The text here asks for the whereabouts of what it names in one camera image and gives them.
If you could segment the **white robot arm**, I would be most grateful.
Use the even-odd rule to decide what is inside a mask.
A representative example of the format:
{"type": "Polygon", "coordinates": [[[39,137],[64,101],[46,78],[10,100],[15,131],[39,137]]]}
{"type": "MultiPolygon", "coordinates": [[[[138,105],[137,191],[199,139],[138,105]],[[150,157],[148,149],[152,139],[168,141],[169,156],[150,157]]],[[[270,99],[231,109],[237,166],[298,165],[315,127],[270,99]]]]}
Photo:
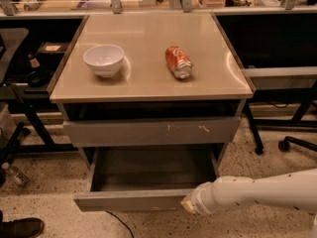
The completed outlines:
{"type": "Polygon", "coordinates": [[[316,169],[258,179],[223,176],[200,184],[181,201],[186,211],[200,215],[256,204],[313,214],[311,238],[317,238],[316,169]]]}

